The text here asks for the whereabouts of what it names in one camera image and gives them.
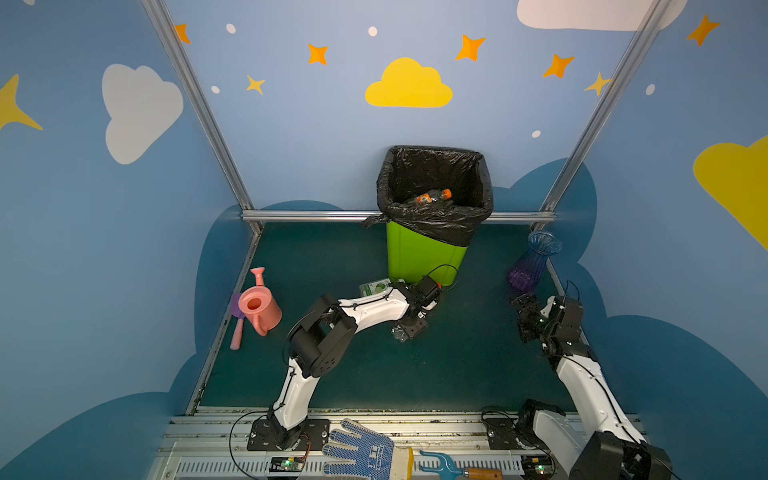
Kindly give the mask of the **orange red label bottle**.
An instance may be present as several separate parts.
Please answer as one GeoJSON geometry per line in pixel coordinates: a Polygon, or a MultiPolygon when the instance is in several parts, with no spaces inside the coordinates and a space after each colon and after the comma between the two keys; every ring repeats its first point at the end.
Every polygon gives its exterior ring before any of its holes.
{"type": "Polygon", "coordinates": [[[453,194],[450,189],[432,189],[413,199],[415,205],[425,206],[437,203],[450,202],[453,194]]]}

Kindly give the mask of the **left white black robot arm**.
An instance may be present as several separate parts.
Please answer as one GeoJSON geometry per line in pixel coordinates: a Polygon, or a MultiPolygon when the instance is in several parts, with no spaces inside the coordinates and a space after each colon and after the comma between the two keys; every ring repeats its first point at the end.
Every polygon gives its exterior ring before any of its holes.
{"type": "Polygon", "coordinates": [[[287,374],[267,420],[277,435],[301,432],[320,378],[336,368],[354,337],[384,323],[401,342],[428,326],[442,286],[429,276],[416,283],[394,281],[383,291],[355,299],[324,295],[287,335],[287,374]]]}

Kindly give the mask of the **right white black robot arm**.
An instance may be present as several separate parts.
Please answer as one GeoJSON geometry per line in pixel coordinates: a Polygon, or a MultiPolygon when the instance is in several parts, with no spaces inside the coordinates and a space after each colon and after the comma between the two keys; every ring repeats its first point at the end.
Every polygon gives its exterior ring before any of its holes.
{"type": "Polygon", "coordinates": [[[584,428],[579,434],[554,405],[528,399],[517,431],[550,454],[570,479],[673,479],[672,461],[652,446],[611,392],[596,354],[582,340],[583,305],[552,296],[542,306],[523,294],[511,301],[525,343],[537,341],[566,387],[584,428]]]}

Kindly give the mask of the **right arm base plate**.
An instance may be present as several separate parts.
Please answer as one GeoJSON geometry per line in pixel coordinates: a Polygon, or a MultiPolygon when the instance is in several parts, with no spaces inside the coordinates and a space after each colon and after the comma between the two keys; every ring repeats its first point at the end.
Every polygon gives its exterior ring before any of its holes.
{"type": "Polygon", "coordinates": [[[516,419],[505,416],[482,416],[481,423],[491,450],[536,450],[516,428],[516,419]]]}

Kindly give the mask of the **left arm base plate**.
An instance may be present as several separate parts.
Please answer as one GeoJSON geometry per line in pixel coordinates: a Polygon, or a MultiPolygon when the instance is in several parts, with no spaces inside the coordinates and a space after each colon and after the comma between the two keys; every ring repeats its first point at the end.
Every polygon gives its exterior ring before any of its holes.
{"type": "Polygon", "coordinates": [[[276,422],[259,418],[251,426],[248,451],[320,451],[328,442],[331,422],[327,419],[307,419],[286,430],[276,422]]]}

